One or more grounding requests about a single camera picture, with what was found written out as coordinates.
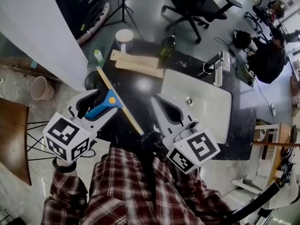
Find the chair armrest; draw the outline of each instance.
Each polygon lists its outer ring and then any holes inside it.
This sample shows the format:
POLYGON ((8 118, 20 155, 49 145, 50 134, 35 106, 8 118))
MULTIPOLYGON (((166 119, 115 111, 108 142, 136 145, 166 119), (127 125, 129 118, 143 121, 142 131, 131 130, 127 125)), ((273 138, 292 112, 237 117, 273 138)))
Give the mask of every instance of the chair armrest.
POLYGON ((225 0, 227 3, 229 3, 231 6, 235 6, 238 8, 243 8, 243 5, 241 5, 238 1, 236 0, 225 0))

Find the black table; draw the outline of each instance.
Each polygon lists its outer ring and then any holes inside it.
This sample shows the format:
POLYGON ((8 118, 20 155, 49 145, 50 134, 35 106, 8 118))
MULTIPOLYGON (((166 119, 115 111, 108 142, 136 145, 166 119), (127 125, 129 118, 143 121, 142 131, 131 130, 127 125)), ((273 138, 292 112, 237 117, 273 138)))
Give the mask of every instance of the black table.
MULTIPOLYGON (((148 149, 159 139, 159 133, 153 130, 157 121, 150 104, 150 97, 161 92, 163 79, 117 69, 115 61, 109 59, 113 49, 119 50, 116 43, 112 45, 108 53, 103 71, 145 134, 139 136, 124 113, 119 110, 102 129, 100 138, 122 146, 139 146, 148 149)), ((128 53, 159 57, 159 45, 134 40, 128 53)), ((199 74, 202 67, 202 61, 178 51, 174 51, 169 59, 160 60, 158 66, 158 68, 172 69, 192 77, 199 74)), ((201 80, 212 84, 214 74, 201 80)), ((214 159, 247 160, 250 157, 251 142, 255 131, 256 104, 254 97, 257 94, 255 90, 229 73, 223 73, 221 88, 232 94, 232 112, 227 142, 219 144, 221 152, 214 159)))

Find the green bottle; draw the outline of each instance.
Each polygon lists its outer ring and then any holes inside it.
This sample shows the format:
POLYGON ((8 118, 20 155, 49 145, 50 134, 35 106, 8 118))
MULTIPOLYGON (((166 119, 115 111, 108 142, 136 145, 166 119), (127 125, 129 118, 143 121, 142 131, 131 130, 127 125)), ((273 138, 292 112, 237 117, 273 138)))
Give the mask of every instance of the green bottle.
POLYGON ((173 27, 173 34, 166 37, 160 45, 160 57, 167 59, 171 53, 175 50, 176 46, 176 29, 173 27))

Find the person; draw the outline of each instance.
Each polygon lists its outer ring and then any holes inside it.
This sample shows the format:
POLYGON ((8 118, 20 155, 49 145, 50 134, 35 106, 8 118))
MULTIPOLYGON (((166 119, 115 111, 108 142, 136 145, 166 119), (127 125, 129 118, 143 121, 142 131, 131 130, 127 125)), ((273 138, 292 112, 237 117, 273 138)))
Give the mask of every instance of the person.
POLYGON ((199 169, 185 175, 167 158, 111 145, 94 166, 87 190, 76 166, 55 158, 42 223, 215 225, 231 214, 221 194, 207 189, 199 169))
POLYGON ((255 53, 249 52, 248 71, 253 71, 257 78, 263 83, 272 83, 282 72, 287 63, 287 58, 283 44, 285 37, 278 28, 271 29, 272 39, 267 43, 261 42, 253 37, 252 41, 257 46, 255 53))

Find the small bottle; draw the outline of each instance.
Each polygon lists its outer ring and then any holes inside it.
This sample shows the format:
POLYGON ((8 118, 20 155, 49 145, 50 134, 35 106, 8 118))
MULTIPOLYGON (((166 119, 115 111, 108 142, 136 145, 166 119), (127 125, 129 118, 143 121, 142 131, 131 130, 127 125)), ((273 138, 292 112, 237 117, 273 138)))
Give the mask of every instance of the small bottle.
POLYGON ((102 67, 104 64, 104 59, 102 57, 101 52, 99 50, 95 50, 94 55, 98 61, 98 64, 100 65, 100 67, 102 67))
POLYGON ((176 29, 173 27, 173 34, 169 37, 166 37, 160 47, 160 57, 162 59, 167 59, 171 53, 175 50, 176 46, 176 29))

